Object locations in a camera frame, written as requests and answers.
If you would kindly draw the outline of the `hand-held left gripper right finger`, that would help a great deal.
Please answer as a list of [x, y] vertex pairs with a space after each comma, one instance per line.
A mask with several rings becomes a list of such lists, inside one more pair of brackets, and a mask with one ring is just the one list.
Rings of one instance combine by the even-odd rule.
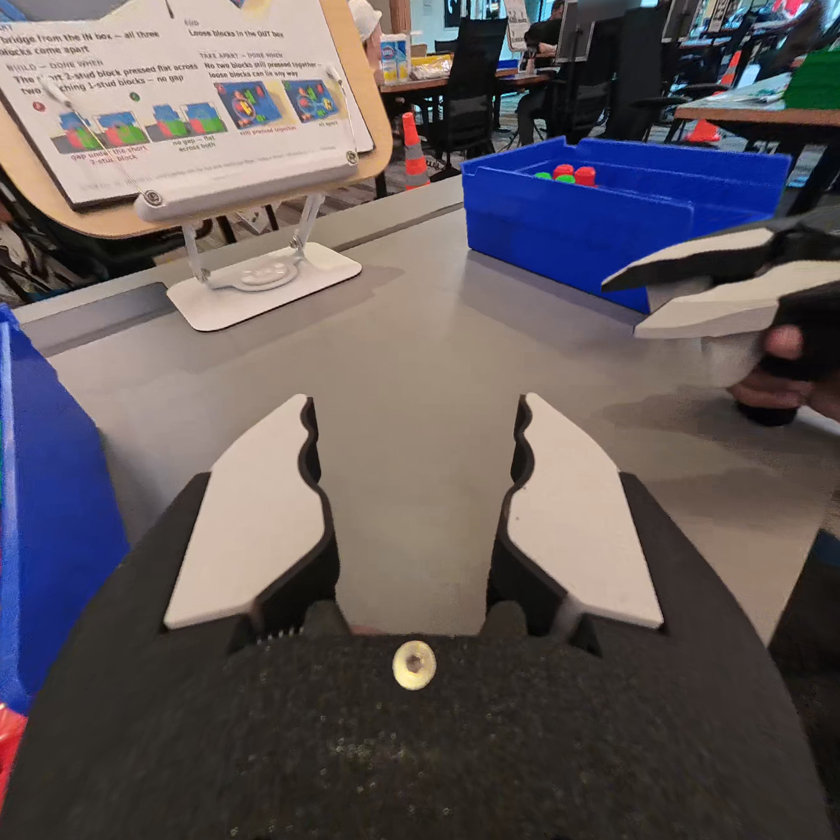
[[514, 602], [536, 637], [572, 637], [589, 617], [661, 629], [623, 474], [609, 454], [534, 392], [518, 399], [513, 438], [486, 612]]

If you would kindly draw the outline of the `printed instruction sheet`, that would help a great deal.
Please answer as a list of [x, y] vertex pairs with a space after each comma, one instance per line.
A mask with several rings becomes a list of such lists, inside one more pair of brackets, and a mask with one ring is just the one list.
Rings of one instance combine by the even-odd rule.
[[375, 149], [322, 2], [2, 2], [2, 103], [77, 212], [341, 181]]

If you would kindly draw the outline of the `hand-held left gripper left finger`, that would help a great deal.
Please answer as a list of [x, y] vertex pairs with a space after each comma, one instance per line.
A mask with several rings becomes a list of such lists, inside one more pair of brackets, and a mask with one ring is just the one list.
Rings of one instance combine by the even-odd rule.
[[175, 631], [244, 617], [258, 635], [298, 630], [333, 601], [340, 556], [320, 486], [312, 398], [296, 394], [215, 461], [164, 625]]

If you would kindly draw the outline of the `white wipes canister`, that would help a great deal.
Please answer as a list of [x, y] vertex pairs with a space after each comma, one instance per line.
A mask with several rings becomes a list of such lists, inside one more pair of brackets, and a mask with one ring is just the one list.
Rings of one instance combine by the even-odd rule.
[[409, 81], [412, 75], [411, 40], [405, 34], [381, 37], [381, 72], [386, 86]]

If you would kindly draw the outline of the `green box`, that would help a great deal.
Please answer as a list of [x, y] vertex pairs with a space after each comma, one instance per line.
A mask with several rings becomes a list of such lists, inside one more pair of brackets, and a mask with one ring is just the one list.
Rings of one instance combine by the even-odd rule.
[[839, 49], [808, 54], [784, 91], [787, 109], [839, 110]]

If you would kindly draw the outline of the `blue plastic bin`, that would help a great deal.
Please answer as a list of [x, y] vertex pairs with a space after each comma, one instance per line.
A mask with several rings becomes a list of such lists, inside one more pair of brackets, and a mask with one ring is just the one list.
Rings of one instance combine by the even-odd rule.
[[[541, 181], [569, 164], [597, 187]], [[471, 249], [619, 306], [650, 313], [643, 289], [602, 292], [637, 259], [771, 218], [791, 158], [692, 145], [564, 137], [461, 165]]]
[[5, 305], [1, 461], [1, 698], [26, 717], [129, 542], [96, 424]]

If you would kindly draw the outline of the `person's right hand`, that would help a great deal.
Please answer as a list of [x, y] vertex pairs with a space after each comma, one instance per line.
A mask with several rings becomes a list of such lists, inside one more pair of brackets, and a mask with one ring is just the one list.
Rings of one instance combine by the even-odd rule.
[[[764, 334], [765, 353], [784, 361], [797, 361], [805, 341], [802, 331], [783, 325]], [[823, 417], [839, 422], [839, 371], [819, 382], [788, 380], [755, 367], [741, 382], [728, 389], [741, 406], [766, 410], [798, 410], [807, 406]]]

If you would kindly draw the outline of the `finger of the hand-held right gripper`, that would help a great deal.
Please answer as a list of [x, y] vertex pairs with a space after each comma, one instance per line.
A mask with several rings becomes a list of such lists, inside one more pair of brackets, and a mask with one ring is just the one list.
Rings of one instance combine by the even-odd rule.
[[786, 294], [822, 290], [834, 279], [754, 279], [668, 301], [639, 323], [639, 340], [720, 338], [767, 329]]
[[779, 235], [768, 227], [755, 227], [672, 245], [613, 273], [602, 282], [602, 291], [668, 286], [699, 278], [750, 277], [773, 255]]

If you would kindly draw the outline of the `wooden table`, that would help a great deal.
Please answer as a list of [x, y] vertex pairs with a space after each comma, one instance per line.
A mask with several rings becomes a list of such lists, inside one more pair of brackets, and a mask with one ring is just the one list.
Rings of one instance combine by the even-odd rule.
[[786, 108], [784, 91], [793, 74], [678, 106], [681, 123], [706, 119], [745, 140], [776, 143], [791, 158], [791, 167], [808, 145], [824, 151], [789, 208], [788, 215], [813, 210], [838, 179], [839, 111]]
[[[497, 82], [508, 84], [520, 89], [530, 85], [538, 86], [550, 81], [554, 76], [553, 68], [540, 68], [534, 72], [519, 72], [513, 68], [498, 69], [496, 72]], [[449, 76], [434, 77], [424, 80], [401, 80], [395, 83], [384, 83], [379, 86], [381, 95], [384, 96], [405, 96], [409, 92], [416, 91], [437, 91], [447, 86]]]

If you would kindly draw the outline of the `person's dark clothing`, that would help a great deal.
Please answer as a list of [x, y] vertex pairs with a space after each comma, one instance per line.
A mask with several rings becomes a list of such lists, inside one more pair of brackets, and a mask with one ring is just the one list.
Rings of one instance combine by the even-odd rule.
[[811, 745], [839, 838], [839, 540], [826, 530], [815, 537], [769, 651]]

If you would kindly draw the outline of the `wooden board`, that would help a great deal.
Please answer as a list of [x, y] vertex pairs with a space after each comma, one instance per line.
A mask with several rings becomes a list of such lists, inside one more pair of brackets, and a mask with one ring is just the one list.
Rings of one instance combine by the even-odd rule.
[[[334, 178], [330, 182], [323, 181], [295, 188], [288, 186], [282, 191], [277, 189], [265, 196], [249, 193], [247, 197], [238, 199], [235, 203], [216, 204], [194, 214], [192, 220], [201, 221], [208, 217], [233, 214], [261, 204], [279, 204], [303, 197], [305, 193], [329, 194], [383, 174], [392, 156], [393, 140], [380, 89], [366, 58], [362, 56], [361, 43], [347, 3], [321, 1], [320, 4], [342, 63], [346, 86], [352, 90], [360, 107], [360, 116], [371, 135], [373, 149], [360, 153], [356, 173], [339, 179]], [[145, 222], [126, 202], [83, 211], [73, 210], [53, 183], [46, 165], [25, 138], [25, 133], [5, 101], [2, 101], [1, 123], [3, 172], [26, 201], [60, 226], [89, 237], [125, 239], [147, 235], [180, 223], [179, 220]]]

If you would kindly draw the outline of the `grey desk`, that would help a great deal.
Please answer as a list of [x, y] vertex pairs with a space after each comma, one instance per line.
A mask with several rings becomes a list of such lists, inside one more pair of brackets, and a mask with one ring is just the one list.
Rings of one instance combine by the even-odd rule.
[[838, 483], [830, 424], [756, 427], [697, 386], [684, 345], [636, 339], [637, 315], [470, 250], [459, 178], [323, 217], [312, 238], [362, 273], [220, 332], [166, 296], [184, 260], [16, 310], [106, 438], [129, 540], [302, 393], [345, 615], [472, 634], [535, 392], [643, 481], [770, 642]]

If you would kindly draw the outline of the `black office chair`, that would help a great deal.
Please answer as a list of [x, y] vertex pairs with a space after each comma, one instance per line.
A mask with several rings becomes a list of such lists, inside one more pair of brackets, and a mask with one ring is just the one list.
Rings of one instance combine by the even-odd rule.
[[623, 17], [604, 140], [645, 140], [664, 107], [662, 38], [670, 7], [671, 2], [659, 2]]
[[430, 129], [435, 158], [452, 170], [452, 154], [466, 160], [492, 152], [497, 68], [508, 21], [463, 18], [442, 94], [442, 116]]

